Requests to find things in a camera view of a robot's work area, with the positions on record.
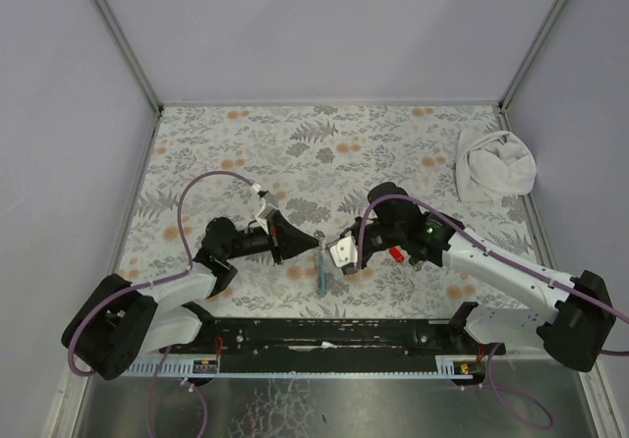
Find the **metal floor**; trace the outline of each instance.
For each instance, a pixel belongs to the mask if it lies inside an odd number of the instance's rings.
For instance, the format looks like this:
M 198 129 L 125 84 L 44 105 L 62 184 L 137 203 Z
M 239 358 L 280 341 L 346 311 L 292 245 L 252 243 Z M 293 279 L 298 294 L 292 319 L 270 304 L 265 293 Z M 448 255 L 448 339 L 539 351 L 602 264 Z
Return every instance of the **metal floor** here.
M 204 437 L 537 437 L 597 436 L 578 374 L 543 360 L 497 360 L 498 383 L 523 389 L 554 415 L 553 430 L 539 432 L 502 408 L 490 389 L 460 391 L 436 380 L 216 379 L 201 390 L 209 424 Z M 176 380 L 156 383 L 151 413 L 157 437 L 196 437 L 201 407 Z M 91 382 L 75 437 L 147 436 L 148 379 Z M 518 398 L 516 410 L 544 423 L 543 413 Z

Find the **crumpled cloth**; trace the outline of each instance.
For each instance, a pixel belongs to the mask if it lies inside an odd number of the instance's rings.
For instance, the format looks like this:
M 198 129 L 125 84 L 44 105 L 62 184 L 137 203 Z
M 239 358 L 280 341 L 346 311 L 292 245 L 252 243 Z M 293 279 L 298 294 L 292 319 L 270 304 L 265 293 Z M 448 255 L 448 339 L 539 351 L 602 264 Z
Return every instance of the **crumpled cloth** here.
M 455 171 L 461 200 L 479 202 L 529 193 L 537 168 L 529 148 L 512 133 L 465 129 L 459 136 Z

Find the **gray wall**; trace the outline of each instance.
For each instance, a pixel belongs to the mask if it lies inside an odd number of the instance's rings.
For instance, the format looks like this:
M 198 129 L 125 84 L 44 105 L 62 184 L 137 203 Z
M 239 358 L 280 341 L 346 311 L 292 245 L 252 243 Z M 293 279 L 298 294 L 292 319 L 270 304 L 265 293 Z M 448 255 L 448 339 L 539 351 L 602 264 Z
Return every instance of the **gray wall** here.
M 0 0 L 0 435 L 38 436 L 151 113 L 89 0 Z
M 560 266 L 602 275 L 629 312 L 629 0 L 572 0 L 509 109 L 536 155 L 535 193 Z M 607 348 L 629 350 L 620 320 Z M 629 416 L 629 358 L 606 358 Z
M 110 0 L 165 102 L 497 100 L 553 0 Z

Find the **floral tablecloth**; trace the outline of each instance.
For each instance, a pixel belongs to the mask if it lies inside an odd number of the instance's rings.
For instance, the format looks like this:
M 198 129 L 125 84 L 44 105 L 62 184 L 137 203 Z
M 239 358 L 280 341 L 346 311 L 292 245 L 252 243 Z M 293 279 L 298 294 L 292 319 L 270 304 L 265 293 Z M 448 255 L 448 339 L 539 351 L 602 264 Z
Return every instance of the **floral tablecloth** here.
M 228 169 L 275 192 L 286 218 L 329 241 L 367 207 L 368 191 L 392 181 L 479 234 L 535 259 L 522 201 L 462 203 L 454 158 L 464 127 L 497 130 L 490 106 L 169 107 L 163 112 L 119 272 L 132 282 L 186 265 L 176 202 L 194 176 Z M 196 252 L 206 223 L 253 220 L 257 198 L 237 180 L 212 177 L 186 198 L 184 226 Z M 239 274 L 200 304 L 218 316 L 447 318 L 462 301 L 517 302 L 466 273 L 425 265 L 415 272 L 388 253 L 343 277 L 327 262 L 319 295 L 315 252 L 274 266 L 269 255 L 233 260 Z

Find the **small object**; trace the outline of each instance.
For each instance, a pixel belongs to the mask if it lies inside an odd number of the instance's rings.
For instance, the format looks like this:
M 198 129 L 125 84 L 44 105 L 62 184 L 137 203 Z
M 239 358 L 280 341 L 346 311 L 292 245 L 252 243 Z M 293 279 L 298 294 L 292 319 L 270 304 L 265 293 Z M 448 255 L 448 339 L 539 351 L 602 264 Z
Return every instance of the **small object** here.
M 424 267 L 424 262 L 421 261 L 419 258 L 409 259 L 409 264 L 413 267 L 415 271 L 422 271 L 422 268 Z
M 455 179 L 461 200 L 481 202 L 528 194 L 536 173 L 531 151 L 510 132 L 461 132 Z
M 321 230 L 317 230 L 314 232 L 314 237 L 318 240 L 318 245 L 320 248 L 319 255 L 318 255 L 318 271 L 319 271 L 318 279 L 319 279 L 319 285 L 321 289 L 321 297 L 324 297 L 325 293 L 327 292 L 327 284 L 325 282 L 325 259 L 324 259 L 325 233 L 322 232 Z
M 395 246 L 389 249 L 389 254 L 393 256 L 393 259 L 396 260 L 398 263 L 404 262 L 404 255 L 402 254 L 402 251 L 397 249 Z

